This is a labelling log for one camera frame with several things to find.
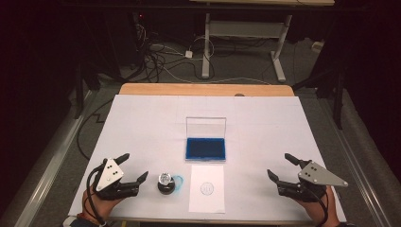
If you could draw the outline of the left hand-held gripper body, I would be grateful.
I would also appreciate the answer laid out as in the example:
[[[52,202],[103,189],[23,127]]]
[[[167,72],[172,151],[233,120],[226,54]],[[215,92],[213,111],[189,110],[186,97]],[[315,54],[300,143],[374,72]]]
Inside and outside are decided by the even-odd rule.
[[[114,201],[138,195],[140,184],[121,183],[124,172],[114,159],[104,159],[98,170],[94,181],[94,191],[102,200]]]

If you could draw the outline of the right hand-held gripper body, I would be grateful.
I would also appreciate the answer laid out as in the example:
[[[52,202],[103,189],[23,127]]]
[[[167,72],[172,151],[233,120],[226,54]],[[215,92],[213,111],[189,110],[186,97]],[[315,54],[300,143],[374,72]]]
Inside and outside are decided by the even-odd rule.
[[[328,185],[346,187],[348,182],[323,166],[312,160],[290,160],[295,166],[299,166],[298,183],[288,183],[276,178],[278,194],[303,202],[320,201],[326,192]]]

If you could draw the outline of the clear-handled black stamp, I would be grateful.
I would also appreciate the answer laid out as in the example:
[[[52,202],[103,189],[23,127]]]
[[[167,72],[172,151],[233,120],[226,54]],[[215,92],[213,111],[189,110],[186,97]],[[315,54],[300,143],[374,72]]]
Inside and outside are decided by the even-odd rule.
[[[175,181],[169,173],[162,173],[158,178],[157,186],[162,194],[169,195],[175,189]]]

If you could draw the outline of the blue ink pad clear case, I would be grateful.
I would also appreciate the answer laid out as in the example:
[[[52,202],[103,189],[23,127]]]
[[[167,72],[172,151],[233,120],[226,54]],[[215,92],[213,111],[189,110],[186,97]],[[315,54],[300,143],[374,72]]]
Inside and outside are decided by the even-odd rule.
[[[186,118],[186,148],[187,161],[225,162],[225,117],[195,117]]]

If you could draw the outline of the person's left hand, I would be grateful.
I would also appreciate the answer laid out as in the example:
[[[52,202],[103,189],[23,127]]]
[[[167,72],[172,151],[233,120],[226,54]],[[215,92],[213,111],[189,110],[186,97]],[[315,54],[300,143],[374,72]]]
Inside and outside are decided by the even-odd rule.
[[[90,191],[85,190],[82,194],[82,212],[86,218],[97,221],[99,224],[104,224],[110,213],[120,203],[122,199],[114,201],[105,201],[100,199],[93,188]]]

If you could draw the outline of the person's right hand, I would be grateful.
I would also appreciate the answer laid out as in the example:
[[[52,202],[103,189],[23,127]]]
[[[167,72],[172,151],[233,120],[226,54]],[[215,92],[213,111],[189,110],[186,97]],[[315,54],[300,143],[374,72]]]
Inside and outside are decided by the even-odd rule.
[[[337,216],[335,197],[331,187],[326,188],[322,202],[327,209],[327,220],[325,223],[322,223],[324,220],[324,211],[318,202],[299,201],[299,204],[304,207],[314,224],[321,224],[321,227],[337,227],[340,221]]]

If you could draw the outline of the white paper sheet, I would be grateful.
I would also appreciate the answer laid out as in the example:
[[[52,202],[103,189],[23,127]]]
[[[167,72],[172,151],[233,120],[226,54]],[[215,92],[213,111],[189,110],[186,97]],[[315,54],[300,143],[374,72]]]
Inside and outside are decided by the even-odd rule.
[[[192,166],[188,211],[225,213],[223,166]]]

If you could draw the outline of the black metal stand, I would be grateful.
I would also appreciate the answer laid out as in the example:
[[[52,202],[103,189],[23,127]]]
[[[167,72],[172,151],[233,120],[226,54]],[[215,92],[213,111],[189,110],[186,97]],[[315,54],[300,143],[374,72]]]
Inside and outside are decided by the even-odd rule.
[[[78,119],[82,114],[84,108],[84,92],[83,83],[91,91],[98,91],[100,89],[100,82],[97,78],[96,65],[90,61],[80,61],[76,68],[76,113],[75,118]]]
[[[308,79],[291,86],[293,91],[303,87],[315,87],[318,98],[332,97],[334,100],[332,117],[339,130],[342,129],[341,110],[345,69],[346,63],[344,61],[334,62],[320,72],[313,69]]]

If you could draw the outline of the grey metal floor rail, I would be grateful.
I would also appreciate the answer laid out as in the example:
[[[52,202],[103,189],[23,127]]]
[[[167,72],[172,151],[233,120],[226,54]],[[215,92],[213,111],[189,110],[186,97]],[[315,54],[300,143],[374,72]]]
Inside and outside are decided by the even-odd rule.
[[[30,169],[26,179],[17,190],[5,214],[0,218],[0,227],[37,227],[44,225],[59,226],[68,213],[71,203],[72,187],[55,193],[58,175],[64,160],[68,157],[78,128],[89,113],[96,100],[97,92],[89,91],[84,95],[84,109],[75,117],[78,104],[73,104],[69,113],[58,126],[43,153]]]
[[[357,157],[354,154],[349,142],[347,141],[343,130],[340,130],[335,123],[329,103],[326,100],[321,99],[320,105],[323,109],[324,114],[330,122],[331,128],[334,130],[337,138],[340,140],[341,153],[345,159],[345,163],[349,166],[350,172],[353,176],[356,186],[364,199],[365,205],[368,207],[370,214],[372,215],[376,227],[392,227],[390,220],[388,219],[385,211],[378,199],[378,196],[369,182],[367,175],[363,172]]]

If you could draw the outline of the white metal desk frame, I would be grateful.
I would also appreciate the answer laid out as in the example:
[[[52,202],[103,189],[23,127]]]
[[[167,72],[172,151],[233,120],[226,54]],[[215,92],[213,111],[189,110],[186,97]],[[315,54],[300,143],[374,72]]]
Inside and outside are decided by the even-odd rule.
[[[203,7],[229,7],[239,5],[245,7],[307,7],[307,8],[323,8],[332,7],[335,0],[191,0],[192,2],[201,3]],[[212,37],[236,37],[236,38],[262,38],[277,39],[276,49],[270,52],[271,63],[280,82],[286,81],[281,62],[280,54],[288,34],[292,14],[287,14],[282,22],[245,22],[239,19],[235,20],[214,20],[211,14],[205,14],[204,24],[204,48],[202,54],[201,77],[203,79],[211,78],[212,63],[211,57],[215,51],[212,44]]]

